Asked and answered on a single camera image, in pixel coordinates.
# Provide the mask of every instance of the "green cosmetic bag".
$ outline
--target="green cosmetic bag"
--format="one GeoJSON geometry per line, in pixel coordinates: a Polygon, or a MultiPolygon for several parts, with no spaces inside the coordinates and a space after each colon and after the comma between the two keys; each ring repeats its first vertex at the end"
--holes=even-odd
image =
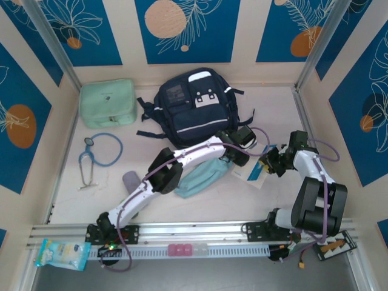
{"type": "Polygon", "coordinates": [[[82,86],[79,115],[91,129],[131,124],[136,120],[136,96],[130,79],[82,86]]]}

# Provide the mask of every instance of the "blue wipes package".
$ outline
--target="blue wipes package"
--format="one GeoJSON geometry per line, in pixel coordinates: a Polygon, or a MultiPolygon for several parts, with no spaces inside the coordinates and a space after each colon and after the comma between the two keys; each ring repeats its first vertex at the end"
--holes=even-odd
{"type": "Polygon", "coordinates": [[[59,242],[44,239],[35,265],[83,271],[89,256],[90,242],[59,242]]]}

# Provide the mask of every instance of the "face mask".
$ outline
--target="face mask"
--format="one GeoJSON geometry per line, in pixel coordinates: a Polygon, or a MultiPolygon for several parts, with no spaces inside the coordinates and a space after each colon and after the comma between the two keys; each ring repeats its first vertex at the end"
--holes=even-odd
{"type": "Polygon", "coordinates": [[[203,162],[183,177],[174,192],[183,198],[197,194],[222,178],[232,164],[221,159],[203,162]]]}

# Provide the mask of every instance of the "navy backpack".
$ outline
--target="navy backpack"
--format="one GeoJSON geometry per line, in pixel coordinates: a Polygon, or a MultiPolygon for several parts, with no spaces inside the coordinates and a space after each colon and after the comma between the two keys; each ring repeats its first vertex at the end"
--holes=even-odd
{"type": "Polygon", "coordinates": [[[177,149],[182,149],[207,140],[219,130],[236,130],[250,124],[253,115],[245,122],[239,121],[235,93],[244,91],[231,88],[209,68],[179,75],[160,87],[154,104],[138,98],[144,109],[141,121],[152,118],[164,133],[138,131],[137,135],[168,138],[177,149]]]}

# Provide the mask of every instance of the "pink block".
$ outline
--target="pink block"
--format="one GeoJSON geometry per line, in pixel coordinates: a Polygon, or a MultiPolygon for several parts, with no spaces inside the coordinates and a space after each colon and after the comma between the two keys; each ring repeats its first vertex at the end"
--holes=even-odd
{"type": "Polygon", "coordinates": [[[176,245],[176,256],[184,256],[184,245],[183,244],[177,244],[176,245]]]}
{"type": "Polygon", "coordinates": [[[168,256],[176,256],[176,244],[169,244],[167,248],[168,256]]]}
{"type": "Polygon", "coordinates": [[[184,250],[184,255],[185,256],[192,256],[193,255],[193,245],[192,244],[185,244],[183,246],[184,250]]]}

